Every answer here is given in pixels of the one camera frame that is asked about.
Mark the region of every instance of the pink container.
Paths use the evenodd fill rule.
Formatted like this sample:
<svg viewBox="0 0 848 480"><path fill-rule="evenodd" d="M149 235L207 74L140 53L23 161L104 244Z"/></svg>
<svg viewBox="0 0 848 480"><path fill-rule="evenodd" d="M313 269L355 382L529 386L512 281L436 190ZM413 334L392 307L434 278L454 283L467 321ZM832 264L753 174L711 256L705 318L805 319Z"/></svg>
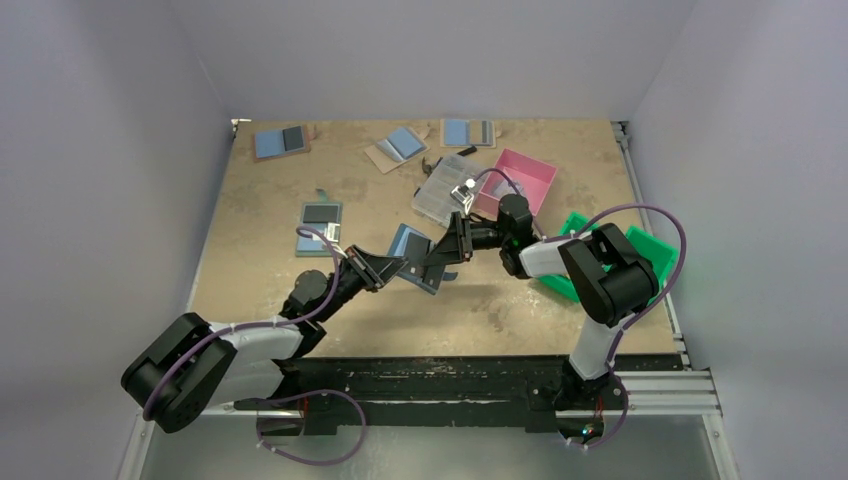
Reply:
<svg viewBox="0 0 848 480"><path fill-rule="evenodd" d="M524 195L530 204L530 212L536 216L551 188L557 168L509 149L504 149L501 153L495 168L503 170L512 181L524 188ZM513 192L511 188L504 188L505 185L501 185L505 180L498 173L489 173L488 177L477 195L474 206L485 213L497 216L500 198Z"/></svg>

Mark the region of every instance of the blue sponge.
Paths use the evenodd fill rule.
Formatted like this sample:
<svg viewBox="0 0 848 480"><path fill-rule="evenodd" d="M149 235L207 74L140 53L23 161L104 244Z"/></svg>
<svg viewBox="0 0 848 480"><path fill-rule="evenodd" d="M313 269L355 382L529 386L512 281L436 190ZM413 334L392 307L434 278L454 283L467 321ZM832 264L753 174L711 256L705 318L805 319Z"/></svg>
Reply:
<svg viewBox="0 0 848 480"><path fill-rule="evenodd" d="M253 136L256 146L256 158L268 158L282 155L285 152L282 130L268 130Z"/></svg>
<svg viewBox="0 0 848 480"><path fill-rule="evenodd" d="M466 120L445 120L445 145L460 147L469 143Z"/></svg>
<svg viewBox="0 0 848 480"><path fill-rule="evenodd" d="M409 159L416 153L424 150L426 147L418 137L412 134L407 128L398 128L389 135L389 143L395 147L395 150L400 153L404 160Z"/></svg>

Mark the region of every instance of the light blue pad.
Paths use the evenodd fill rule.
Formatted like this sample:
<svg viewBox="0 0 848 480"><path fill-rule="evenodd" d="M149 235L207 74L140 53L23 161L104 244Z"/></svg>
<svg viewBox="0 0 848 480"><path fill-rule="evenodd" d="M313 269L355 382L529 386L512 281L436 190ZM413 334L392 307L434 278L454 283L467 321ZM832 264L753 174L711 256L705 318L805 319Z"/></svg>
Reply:
<svg viewBox="0 0 848 480"><path fill-rule="evenodd" d="M395 147L404 160L408 160L426 147L407 128L398 128L389 135L389 143Z"/></svg>
<svg viewBox="0 0 848 480"><path fill-rule="evenodd" d="M445 120L445 145L462 147L469 142L467 120Z"/></svg>
<svg viewBox="0 0 848 480"><path fill-rule="evenodd" d="M259 132L253 136L253 142L256 146L256 158L276 157L285 152L282 130Z"/></svg>
<svg viewBox="0 0 848 480"><path fill-rule="evenodd" d="M392 144L389 143L388 139L380 140L379 142L377 142L377 148L379 148L383 153L385 153L387 157L391 158L392 160L398 163L404 161L404 158L400 155L400 152L395 150L395 147L393 147Z"/></svg>

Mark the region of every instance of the clear plastic box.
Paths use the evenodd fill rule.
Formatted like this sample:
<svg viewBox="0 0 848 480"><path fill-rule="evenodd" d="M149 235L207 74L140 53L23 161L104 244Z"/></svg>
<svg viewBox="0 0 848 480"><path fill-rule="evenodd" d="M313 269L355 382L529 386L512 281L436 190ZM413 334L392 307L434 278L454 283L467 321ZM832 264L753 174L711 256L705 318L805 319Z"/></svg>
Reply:
<svg viewBox="0 0 848 480"><path fill-rule="evenodd" d="M451 212L462 209L462 205L451 198L451 190L482 172L484 168L468 157L461 157L455 153L447 155L433 169L433 173L412 198L412 208L447 228L450 224ZM477 182L475 194L483 185L485 177L481 180L483 181Z"/></svg>

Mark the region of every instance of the green container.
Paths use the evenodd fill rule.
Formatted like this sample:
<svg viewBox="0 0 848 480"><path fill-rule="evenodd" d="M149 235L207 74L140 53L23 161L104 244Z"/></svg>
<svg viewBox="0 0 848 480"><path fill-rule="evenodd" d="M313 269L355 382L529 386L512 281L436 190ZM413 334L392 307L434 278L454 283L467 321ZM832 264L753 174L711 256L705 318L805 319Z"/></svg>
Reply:
<svg viewBox="0 0 848 480"><path fill-rule="evenodd" d="M577 212L571 212L571 215L568 216L568 220L565 221L565 225L563 225L560 229L559 234L566 235L576 232L586 225L588 221L589 219L585 216ZM598 226L593 225L592 227L589 227L589 230L594 230L596 228L598 228ZM657 276L657 279L659 279L660 287L662 287L668 277L668 274L671 273L674 263L677 262L677 257L680 252L662 240L651 236L648 232L641 228L630 227L624 236L627 237L630 243L633 244L633 247L637 252L639 252L639 255L650 260L654 269L654 274ZM539 281L572 301L580 302L580 299L577 297L577 291L574 290L574 284L571 283L571 280L568 277L563 275L548 275L540 277Z"/></svg>

